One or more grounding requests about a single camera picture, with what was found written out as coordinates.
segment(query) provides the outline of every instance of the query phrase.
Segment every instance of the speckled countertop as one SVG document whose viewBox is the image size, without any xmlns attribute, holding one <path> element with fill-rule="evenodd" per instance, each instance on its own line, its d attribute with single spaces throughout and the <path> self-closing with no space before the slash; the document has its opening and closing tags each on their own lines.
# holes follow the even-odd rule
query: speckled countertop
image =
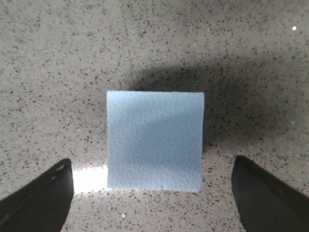
<svg viewBox="0 0 309 232">
<path fill-rule="evenodd" d="M 1 1 L 0 197 L 61 158 L 107 164 L 106 91 L 204 91 L 197 194 L 77 193 L 64 232 L 243 232 L 245 155 L 309 195 L 309 2 Z"/>
</svg>

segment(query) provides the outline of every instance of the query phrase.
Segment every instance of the blue square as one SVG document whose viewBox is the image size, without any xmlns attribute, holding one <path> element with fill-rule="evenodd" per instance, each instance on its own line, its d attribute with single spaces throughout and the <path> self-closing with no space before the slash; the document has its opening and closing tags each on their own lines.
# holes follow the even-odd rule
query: blue square
<svg viewBox="0 0 309 232">
<path fill-rule="evenodd" d="M 108 91 L 108 187 L 201 188 L 204 93 Z"/>
</svg>

